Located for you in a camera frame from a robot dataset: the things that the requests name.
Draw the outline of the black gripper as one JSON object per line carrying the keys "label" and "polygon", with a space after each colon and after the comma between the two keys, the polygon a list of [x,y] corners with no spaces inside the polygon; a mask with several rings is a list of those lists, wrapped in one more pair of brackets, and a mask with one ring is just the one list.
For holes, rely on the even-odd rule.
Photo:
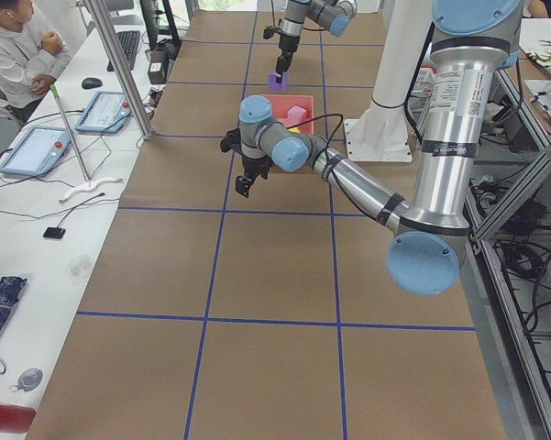
{"label": "black gripper", "polygon": [[292,64],[292,57],[298,50],[300,37],[298,35],[289,35],[279,27],[267,26],[264,28],[264,39],[271,39],[274,35],[278,35],[280,37],[279,49],[281,50],[281,54],[276,62],[275,82],[282,83],[286,69],[290,68]]}
{"label": "black gripper", "polygon": [[239,195],[248,198],[250,189],[258,176],[264,180],[269,178],[272,161],[267,155],[252,157],[244,151],[244,147],[239,128],[227,131],[219,144],[219,148],[223,153],[234,151],[240,156],[244,174],[236,177],[235,191]]}

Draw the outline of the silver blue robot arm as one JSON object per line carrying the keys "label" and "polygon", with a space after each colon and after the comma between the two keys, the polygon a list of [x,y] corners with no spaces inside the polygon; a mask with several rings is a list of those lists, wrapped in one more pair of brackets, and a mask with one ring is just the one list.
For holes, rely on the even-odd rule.
{"label": "silver blue robot arm", "polygon": [[239,127],[221,140],[244,173],[236,189],[247,195],[271,167],[309,166],[394,238],[386,265],[393,280],[419,295],[448,290],[465,257],[469,225],[462,214],[478,153],[493,73],[516,56],[523,5],[519,1],[435,1],[430,58],[436,67],[421,158],[411,201],[405,200],[331,148],[317,135],[291,132],[263,95],[245,98]]}
{"label": "silver blue robot arm", "polygon": [[293,55],[299,48],[306,18],[333,36],[340,37],[357,12],[358,6],[355,1],[288,1],[284,18],[277,25],[267,26],[263,30],[264,39],[279,36],[281,50],[275,71],[268,77],[269,88],[274,91],[283,91],[287,88],[288,71]]}

